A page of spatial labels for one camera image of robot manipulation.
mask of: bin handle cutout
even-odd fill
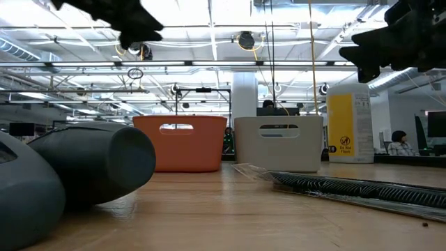
[[[296,138],[300,136],[300,129],[294,124],[262,125],[259,134],[265,138]]]
[[[160,132],[163,135],[191,135],[194,132],[194,126],[181,123],[165,123],[160,126]]]

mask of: plastic storage bin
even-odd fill
[[[260,129],[270,125],[298,128]],[[321,116],[242,117],[235,119],[235,130],[240,164],[284,172],[317,172],[321,168]]]
[[[218,116],[137,116],[134,126],[152,141],[156,172],[215,172],[222,163],[227,119]],[[193,129],[165,129],[189,125]]]

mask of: warning label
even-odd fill
[[[349,137],[344,136],[341,138],[341,146],[339,147],[339,150],[341,153],[349,154],[351,153],[351,146],[350,146],[351,140]]]

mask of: desk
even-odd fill
[[[446,169],[324,163],[321,175],[446,188]],[[94,212],[68,214],[27,250],[445,250],[446,225],[300,195],[271,192],[224,164],[222,172],[155,174]]]

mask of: orange bin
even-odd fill
[[[156,172],[215,172],[222,163],[227,119],[218,116],[136,116],[133,124],[152,141]],[[163,129],[191,125],[193,129]]]

